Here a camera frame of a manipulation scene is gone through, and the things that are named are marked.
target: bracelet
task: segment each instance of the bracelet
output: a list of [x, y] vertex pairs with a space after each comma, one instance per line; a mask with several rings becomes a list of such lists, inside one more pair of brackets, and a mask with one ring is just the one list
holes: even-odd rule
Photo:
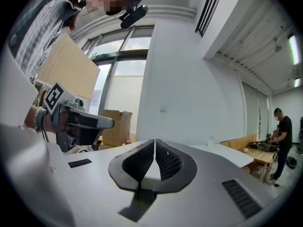
[[38, 107], [34, 117], [34, 125], [35, 130], [40, 133], [42, 131], [42, 124], [43, 124], [43, 116], [45, 114], [45, 109], [43, 107]]

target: black vent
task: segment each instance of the black vent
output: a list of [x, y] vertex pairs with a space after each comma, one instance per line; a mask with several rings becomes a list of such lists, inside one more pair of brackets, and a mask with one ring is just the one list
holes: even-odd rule
[[158, 142], [156, 143], [156, 161], [160, 169], [161, 181], [177, 174], [183, 166], [183, 161], [179, 156]]
[[88, 159], [84, 159], [84, 160], [80, 160], [80, 161], [69, 162], [68, 165], [70, 166], [70, 168], [74, 168], [74, 167], [77, 167], [77, 166], [86, 165], [88, 163], [91, 163], [91, 161], [88, 160]]
[[222, 184], [245, 218], [250, 218], [262, 210], [236, 180], [226, 181]]
[[206, 0], [201, 17], [199, 19], [196, 32], [199, 32], [203, 37], [210, 20], [213, 17], [214, 11], [217, 8], [219, 0]]
[[141, 182], [153, 162], [154, 146], [145, 147], [123, 161], [122, 168], [133, 179]]

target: black camera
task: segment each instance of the black camera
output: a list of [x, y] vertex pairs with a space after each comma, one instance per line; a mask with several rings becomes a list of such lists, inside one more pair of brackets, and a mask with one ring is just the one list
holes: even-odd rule
[[119, 17], [119, 19], [122, 21], [121, 28], [127, 29], [131, 25], [133, 25], [135, 22], [137, 22], [139, 19], [143, 18], [148, 12], [148, 7], [145, 5], [142, 5], [140, 7], [131, 8], [126, 10], [126, 13], [124, 13], [122, 16]]

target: sneaker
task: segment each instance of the sneaker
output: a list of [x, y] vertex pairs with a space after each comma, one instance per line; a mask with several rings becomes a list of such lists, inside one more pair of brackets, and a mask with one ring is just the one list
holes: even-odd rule
[[275, 179], [267, 179], [266, 183], [268, 183], [268, 184], [275, 184], [276, 180]]

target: plaid shirt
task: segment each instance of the plaid shirt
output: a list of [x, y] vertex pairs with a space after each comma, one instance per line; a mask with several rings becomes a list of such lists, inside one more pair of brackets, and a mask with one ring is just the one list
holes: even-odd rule
[[8, 36], [8, 44], [28, 78], [47, 59], [63, 22], [79, 10], [68, 0], [31, 0], [26, 5]]

